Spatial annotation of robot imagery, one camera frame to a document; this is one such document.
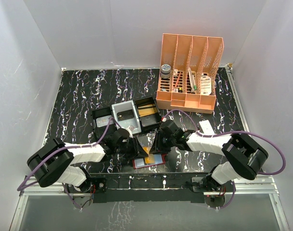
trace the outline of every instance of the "black marble surface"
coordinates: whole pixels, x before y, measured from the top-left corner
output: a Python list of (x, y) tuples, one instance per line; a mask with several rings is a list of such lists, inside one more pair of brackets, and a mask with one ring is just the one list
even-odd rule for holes
[[(114, 103), (156, 97), (159, 69), (121, 69), (65, 71), (55, 101), (46, 140), (60, 137), (69, 143), (95, 142), (91, 112)], [(216, 76), (216, 106), (213, 114), (189, 113), (196, 123), (209, 120), (215, 133), (243, 129), (226, 70), (219, 68)], [(190, 120), (178, 112), (170, 116), (182, 128), (194, 129)], [(139, 137), (144, 146), (151, 146), (154, 133)], [(209, 172), (225, 157), (206, 152), (187, 152), (172, 148), (164, 165), (133, 169), (121, 155), (101, 163), (81, 163), (89, 173), (156, 173)]]

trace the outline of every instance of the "white enclosure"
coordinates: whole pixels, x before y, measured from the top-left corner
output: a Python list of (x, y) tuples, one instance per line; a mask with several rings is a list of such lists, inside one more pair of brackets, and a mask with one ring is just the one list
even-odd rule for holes
[[(267, 2), (237, 56), (233, 76), (250, 129), (286, 154), (287, 167), (275, 180), (293, 230), (293, 0)], [(269, 149), (266, 170), (280, 166), (278, 153)]]
[(0, 231), (13, 219), (26, 160), (42, 145), (60, 76), (23, 1), (0, 0)]
[(61, 67), (159, 67), (163, 33), (223, 37), (233, 62), (265, 0), (25, 0)]
[[(42, 145), (61, 67), (159, 67), (163, 33), (223, 37), (221, 64), (235, 62), (250, 130), (286, 153), (276, 183), (293, 230), (293, 0), (0, 0), (0, 231)], [(279, 169), (268, 150), (265, 170)]]

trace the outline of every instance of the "black box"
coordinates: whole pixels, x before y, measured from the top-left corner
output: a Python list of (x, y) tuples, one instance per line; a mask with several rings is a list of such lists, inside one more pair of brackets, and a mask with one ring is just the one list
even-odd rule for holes
[[(139, 117), (139, 123), (140, 123), (142, 133), (145, 133), (160, 127), (161, 113), (159, 108), (157, 107), (156, 100), (153, 97), (146, 97), (146, 98), (134, 100), (133, 102), (135, 105), (135, 110), (137, 111), (137, 114)], [(154, 113), (151, 115), (141, 116), (139, 114), (139, 111), (141, 110), (141, 107), (144, 107), (146, 105), (152, 105), (152, 109), (154, 110)], [(106, 129), (107, 121), (110, 116), (113, 116), (111, 106), (92, 111), (94, 136), (96, 140), (99, 140), (99, 138), (103, 135)], [(116, 130), (117, 130), (116, 124), (110, 123), (106, 136), (113, 134)]]

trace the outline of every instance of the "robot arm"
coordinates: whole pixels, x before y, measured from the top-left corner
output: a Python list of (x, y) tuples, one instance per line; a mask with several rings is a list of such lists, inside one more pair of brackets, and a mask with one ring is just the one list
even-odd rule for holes
[[(40, 162), (57, 149), (77, 146), (53, 139), (34, 155), (27, 164), (34, 170)], [(247, 134), (235, 134), (221, 137), (206, 138), (193, 130), (183, 131), (172, 120), (162, 122), (156, 132), (150, 153), (168, 153), (172, 147), (187, 151), (205, 151), (224, 155), (228, 162), (218, 165), (204, 178), (199, 187), (207, 190), (218, 190), (220, 186), (235, 178), (255, 179), (262, 165), (268, 158), (267, 152)], [(127, 153), (127, 158), (146, 157), (136, 137), (124, 128), (118, 129), (103, 143), (88, 148), (64, 149), (51, 157), (34, 174), (41, 187), (47, 187), (55, 182), (72, 184), (83, 192), (89, 190), (89, 174), (82, 167), (72, 165), (82, 162), (100, 162), (106, 154), (116, 152)]]
[(166, 120), (157, 131), (150, 153), (169, 151), (176, 146), (180, 150), (205, 151), (224, 155), (228, 162), (212, 169), (200, 182), (200, 187), (218, 190), (229, 180), (256, 178), (268, 153), (247, 134), (226, 135), (206, 138), (193, 130), (183, 131), (172, 120)]

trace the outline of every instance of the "orange organizer rack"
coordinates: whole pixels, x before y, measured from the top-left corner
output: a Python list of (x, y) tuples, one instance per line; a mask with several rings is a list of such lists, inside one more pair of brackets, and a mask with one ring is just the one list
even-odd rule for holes
[[(180, 109), (187, 112), (209, 113), (215, 107), (215, 77), (224, 50), (223, 38), (163, 34), (160, 66), (168, 64), (171, 76), (159, 77), (157, 105), (160, 109)], [(188, 70), (196, 83), (192, 90)], [(201, 94), (201, 76), (211, 78), (212, 92)]]

